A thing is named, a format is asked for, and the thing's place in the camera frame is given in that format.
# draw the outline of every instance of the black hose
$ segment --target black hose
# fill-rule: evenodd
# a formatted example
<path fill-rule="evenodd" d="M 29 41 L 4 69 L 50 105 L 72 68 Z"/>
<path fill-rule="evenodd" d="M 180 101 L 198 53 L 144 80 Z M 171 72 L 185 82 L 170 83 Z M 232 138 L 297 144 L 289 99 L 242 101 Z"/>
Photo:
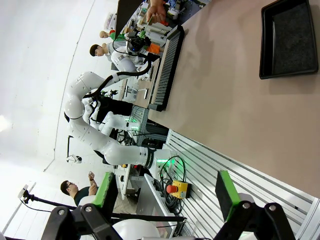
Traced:
<path fill-rule="evenodd" d="M 150 70 L 150 68 L 151 68 L 151 60 L 148 59 L 148 57 L 147 57 L 146 55 L 141 54 L 141 53 L 139 53 L 139 57 L 143 57 L 143 58 L 147 59 L 147 61 L 148 61 L 148 66 L 146 67 L 146 69 L 144 69 L 143 71 L 138 71 L 138 72 L 120 71 L 120 72 L 117 72 L 116 74 L 117 74 L 118 76 L 127 75 L 127 76 L 134 76 L 134 77 L 135 77 L 135 76 L 141 76 L 141 75 L 143 75 L 143 74 L 146 74 L 146 73 Z M 98 87 L 98 89 L 97 89 L 95 92 L 90 93 L 90 94 L 87 94 L 87 95 L 85 95 L 83 98 L 86 99 L 86 98 L 95 97 L 96 95 L 98 95 L 98 94 L 102 91 L 102 89 L 105 88 L 105 86 L 108 84 L 108 82 L 109 82 L 111 79 L 113 79 L 113 78 L 114 78 L 114 77 L 113 77 L 112 75 L 108 76 L 108 77 L 103 81 L 103 83 Z"/>

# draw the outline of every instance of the black shirt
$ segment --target black shirt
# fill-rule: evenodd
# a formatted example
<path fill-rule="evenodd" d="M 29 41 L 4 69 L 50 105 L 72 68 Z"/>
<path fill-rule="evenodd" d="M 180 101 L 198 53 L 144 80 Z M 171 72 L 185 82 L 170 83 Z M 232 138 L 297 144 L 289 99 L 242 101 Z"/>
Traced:
<path fill-rule="evenodd" d="M 74 195 L 74 202 L 75 202 L 75 205 L 79 206 L 79 203 L 81 201 L 82 198 L 86 197 L 86 196 L 89 196 L 89 187 L 86 186 L 82 189 L 80 189 L 75 195 Z"/>

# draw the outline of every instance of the yellow emergency stop box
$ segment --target yellow emergency stop box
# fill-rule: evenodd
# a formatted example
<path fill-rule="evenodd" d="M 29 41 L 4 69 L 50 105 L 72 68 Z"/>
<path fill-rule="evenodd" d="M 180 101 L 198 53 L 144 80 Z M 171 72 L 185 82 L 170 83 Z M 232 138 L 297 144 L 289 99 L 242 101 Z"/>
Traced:
<path fill-rule="evenodd" d="M 190 196 L 190 183 L 173 180 L 172 186 L 176 186 L 178 188 L 177 192 L 171 193 L 172 196 L 178 199 L 187 199 Z"/>

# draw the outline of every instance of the man with glasses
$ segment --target man with glasses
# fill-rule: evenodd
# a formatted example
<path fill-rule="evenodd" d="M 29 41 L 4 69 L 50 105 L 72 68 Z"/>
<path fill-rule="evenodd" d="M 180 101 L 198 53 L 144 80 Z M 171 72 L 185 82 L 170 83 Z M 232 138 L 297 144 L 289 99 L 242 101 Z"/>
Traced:
<path fill-rule="evenodd" d="M 78 186 L 76 184 L 68 180 L 61 183 L 60 189 L 64 194 L 72 197 L 74 199 L 75 205 L 78 206 L 82 198 L 86 196 L 96 195 L 97 193 L 98 187 L 96 181 L 94 180 L 95 174 L 90 171 L 88 178 L 90 181 L 90 186 L 86 186 L 80 190 L 78 189 Z"/>

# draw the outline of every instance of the screw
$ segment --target screw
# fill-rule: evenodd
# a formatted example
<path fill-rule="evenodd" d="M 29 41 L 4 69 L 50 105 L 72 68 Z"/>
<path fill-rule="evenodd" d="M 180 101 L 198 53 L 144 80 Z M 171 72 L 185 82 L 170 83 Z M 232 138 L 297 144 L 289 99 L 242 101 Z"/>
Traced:
<path fill-rule="evenodd" d="M 90 207 L 90 206 L 87 206 L 87 207 L 85 208 L 85 211 L 88 212 L 88 213 L 91 212 L 91 210 L 92 210 L 92 207 Z"/>
<path fill-rule="evenodd" d="M 248 209 L 248 208 L 250 208 L 250 204 L 249 203 L 244 203 L 243 205 L 242 205 L 242 207 L 244 208 L 244 209 Z"/>
<path fill-rule="evenodd" d="M 274 210 L 276 210 L 276 206 L 275 205 L 271 205 L 270 207 L 269 207 L 269 209 L 271 210 L 271 211 L 274 211 Z"/>

